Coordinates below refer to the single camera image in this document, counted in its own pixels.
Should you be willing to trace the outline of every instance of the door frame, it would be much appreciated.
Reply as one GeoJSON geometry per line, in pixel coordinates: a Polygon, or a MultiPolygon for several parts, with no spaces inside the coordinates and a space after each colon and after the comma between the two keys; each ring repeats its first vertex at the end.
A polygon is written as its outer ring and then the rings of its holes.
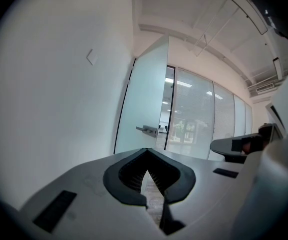
{"type": "MultiPolygon", "coordinates": [[[[124,97],[123,97],[123,101],[122,101],[121,110],[120,110],[120,113],[119,113],[118,125],[117,125],[117,130],[116,130],[116,135],[115,135],[115,143],[114,143],[113,155],[115,154],[115,150],[116,150],[116,143],[117,143],[117,135],[118,135],[118,130],[119,130],[119,124],[120,124],[120,119],[121,119],[122,113],[123,113],[124,102],[125,102],[125,98],[126,98],[126,94],[127,94],[127,90],[128,90],[128,85],[130,83],[130,78],[132,76],[134,65],[135,65],[135,62],[136,62],[137,58],[138,57],[134,58],[133,65],[130,68],[129,77],[128,77],[128,80],[126,82],[126,89],[125,89],[125,93],[124,93],[124,97]]],[[[168,121],[168,131],[167,131],[167,135],[166,135],[166,142],[165,142],[164,150],[166,150],[166,145],[167,145],[167,140],[168,140],[168,133],[169,133],[169,129],[170,129],[171,116],[172,116],[172,110],[173,110],[173,102],[174,102],[174,93],[175,93],[174,89],[177,88],[177,87],[175,87],[176,69],[178,68],[177,66],[174,66],[174,65],[171,65],[171,64],[168,64],[168,63],[167,63],[167,67],[168,68],[170,67],[170,68],[174,69],[174,84],[173,84],[173,93],[172,93],[172,104],[170,106],[170,114],[169,114],[169,121],[168,121]]]]}
{"type": "Polygon", "coordinates": [[[123,97],[123,101],[122,101],[122,103],[121,103],[121,109],[120,109],[120,112],[119,112],[117,130],[116,130],[116,134],[115,134],[115,143],[114,143],[113,155],[115,154],[115,150],[116,150],[117,135],[118,135],[118,130],[119,130],[120,119],[121,119],[122,113],[123,113],[123,108],[124,108],[124,102],[125,102],[125,98],[126,98],[126,94],[127,94],[127,89],[128,89],[128,86],[129,86],[130,78],[131,78],[131,76],[132,76],[132,73],[133,73],[133,69],[134,69],[134,65],[135,65],[136,60],[137,60],[137,57],[134,58],[133,65],[132,65],[132,67],[130,67],[130,70],[129,70],[129,72],[128,72],[129,77],[128,77],[128,80],[127,80],[127,82],[126,82],[126,88],[125,88],[125,92],[124,92],[124,97],[123,97]]]}

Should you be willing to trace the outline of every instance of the pipe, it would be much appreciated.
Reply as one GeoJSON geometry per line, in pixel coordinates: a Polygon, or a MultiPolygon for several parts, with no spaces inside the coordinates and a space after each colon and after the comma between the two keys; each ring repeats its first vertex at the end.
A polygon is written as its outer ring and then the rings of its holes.
{"type": "Polygon", "coordinates": [[[253,79],[253,78],[255,78],[255,77],[257,77],[257,76],[259,76],[259,75],[261,75],[261,74],[263,74],[263,73],[266,73],[266,72],[268,72],[268,71],[271,71],[271,69],[268,69],[268,70],[265,70],[265,71],[263,71],[263,72],[261,72],[261,73],[259,73],[259,74],[256,74],[256,75],[252,76],[251,79],[253,79]]]}
{"type": "Polygon", "coordinates": [[[267,80],[269,80],[269,79],[271,79],[271,78],[274,78],[274,77],[276,77],[276,76],[277,76],[277,75],[275,74],[275,75],[273,75],[273,76],[271,76],[271,77],[269,77],[269,78],[267,78],[267,79],[265,79],[265,80],[262,80],[262,81],[260,81],[260,82],[257,82],[257,83],[255,83],[255,84],[249,86],[248,89],[249,89],[250,87],[259,85],[259,84],[261,84],[261,83],[263,83],[263,82],[265,82],[265,81],[267,81],[267,80]]]}

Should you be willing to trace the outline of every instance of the air conditioning unit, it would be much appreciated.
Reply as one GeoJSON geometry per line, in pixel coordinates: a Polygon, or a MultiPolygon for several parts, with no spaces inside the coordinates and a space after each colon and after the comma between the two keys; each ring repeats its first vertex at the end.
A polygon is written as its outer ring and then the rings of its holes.
{"type": "Polygon", "coordinates": [[[273,90],[276,90],[277,87],[275,87],[274,83],[269,83],[269,84],[266,84],[266,85],[263,85],[263,86],[260,86],[258,88],[256,88],[256,92],[258,94],[263,94],[263,93],[267,93],[267,92],[271,92],[273,90]]]}

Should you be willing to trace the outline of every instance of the glass wall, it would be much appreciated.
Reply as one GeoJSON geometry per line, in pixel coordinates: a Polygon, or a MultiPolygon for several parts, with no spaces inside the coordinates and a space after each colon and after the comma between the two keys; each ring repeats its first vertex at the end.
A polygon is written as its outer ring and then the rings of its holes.
{"type": "Polygon", "coordinates": [[[159,128],[155,148],[164,149],[168,131],[170,109],[173,102],[174,68],[167,67],[163,94],[162,109],[159,118],[159,128]]]}
{"type": "Polygon", "coordinates": [[[252,133],[252,108],[227,89],[180,68],[174,88],[166,150],[222,161],[211,141],[252,133]]]}
{"type": "Polygon", "coordinates": [[[213,83],[176,70],[171,128],[166,150],[207,159],[214,128],[213,83]]]}
{"type": "Polygon", "coordinates": [[[245,102],[234,95],[235,100],[235,134],[234,136],[245,135],[246,130],[246,111],[245,102]]]}
{"type": "MultiPolygon", "coordinates": [[[[231,138],[235,132],[234,95],[227,89],[214,83],[215,91],[215,125],[213,141],[231,138]]],[[[209,160],[222,160],[223,156],[213,151],[209,153],[209,160]]]]}
{"type": "Polygon", "coordinates": [[[253,110],[251,106],[246,104],[246,130],[245,134],[251,134],[253,127],[253,110]]]}

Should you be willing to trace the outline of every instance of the door handle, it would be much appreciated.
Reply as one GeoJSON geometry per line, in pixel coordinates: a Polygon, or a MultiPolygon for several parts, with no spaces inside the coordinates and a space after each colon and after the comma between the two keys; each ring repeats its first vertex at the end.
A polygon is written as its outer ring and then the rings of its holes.
{"type": "Polygon", "coordinates": [[[138,126],[136,126],[136,129],[137,129],[137,130],[140,130],[140,131],[142,131],[142,132],[146,132],[146,131],[148,131],[149,133],[152,132],[151,130],[148,130],[147,128],[141,128],[141,127],[138,127],[138,126]]]}
{"type": "Polygon", "coordinates": [[[150,137],[153,137],[153,138],[157,137],[157,131],[158,131],[157,128],[143,125],[143,128],[136,126],[136,130],[142,131],[144,134],[149,135],[150,137]]]}

